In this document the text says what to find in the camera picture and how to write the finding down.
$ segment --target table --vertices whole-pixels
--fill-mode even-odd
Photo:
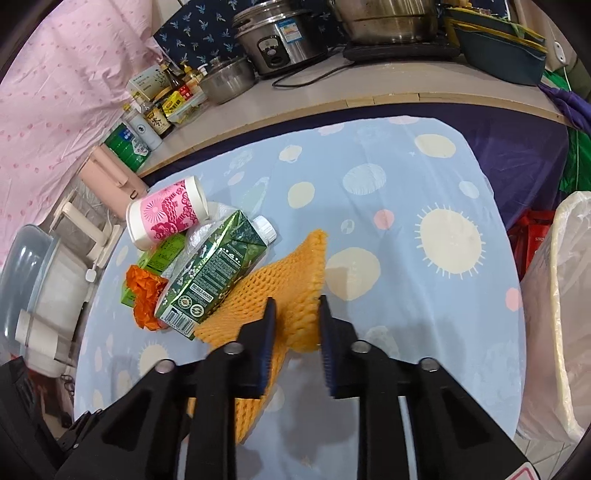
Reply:
[[[341,54],[305,69],[290,83],[346,64]],[[466,64],[394,61],[357,65],[310,86],[279,90],[264,80],[170,134],[139,170],[144,177],[185,155],[270,125],[319,113],[409,103],[461,103],[523,112],[567,124],[538,87],[514,85]]]
[[[159,182],[196,175],[208,200],[265,215],[279,237],[268,262],[316,228],[329,233],[334,316],[390,356],[437,359],[509,435],[524,382],[519,282],[492,190],[466,140],[430,118],[362,119],[291,132]],[[103,408],[162,358],[203,358],[176,332],[139,330],[119,303],[138,251],[124,235],[89,314],[75,414]],[[292,353],[244,444],[238,477],[356,477],[356,400],[327,395],[318,352]]]

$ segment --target barcode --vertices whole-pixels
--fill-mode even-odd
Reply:
[[[191,336],[195,328],[193,319],[173,306],[168,307],[160,319],[184,336]]]

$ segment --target metal screw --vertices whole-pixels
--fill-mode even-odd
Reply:
[[[156,371],[159,374],[168,374],[174,370],[175,364],[172,360],[161,360],[156,364]]]
[[[244,351],[244,346],[238,342],[231,342],[223,348],[223,351],[228,355],[238,355]]]
[[[434,358],[427,357],[421,360],[421,368],[427,372],[435,372],[439,370],[440,366],[441,365],[439,365],[439,362]]]
[[[355,353],[367,353],[371,350],[371,345],[368,342],[364,342],[363,340],[357,340],[353,345],[351,345],[351,350]]]

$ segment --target teal container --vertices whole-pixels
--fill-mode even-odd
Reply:
[[[105,145],[117,155],[131,171],[136,172],[150,155],[150,149],[125,124],[120,124],[105,140]]]
[[[536,86],[544,74],[546,54],[483,32],[455,28],[467,62],[498,79]]]
[[[446,9],[445,14],[447,17],[458,20],[459,22],[498,30],[508,35],[513,35],[516,38],[523,38],[524,40],[535,42],[541,46],[545,46],[546,44],[546,39],[542,35],[503,18],[482,15],[477,12],[466,11],[466,9],[463,8],[448,8]]]

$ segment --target dark blue tablecloth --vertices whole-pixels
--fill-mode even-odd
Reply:
[[[462,133],[491,183],[496,204],[507,228],[526,208],[547,210],[557,206],[558,184],[569,148],[569,135],[564,125],[527,113],[450,103],[379,105],[323,113],[271,125],[187,155],[144,180],[148,185],[153,185],[174,172],[241,145],[286,132],[358,118],[397,115],[437,118]]]

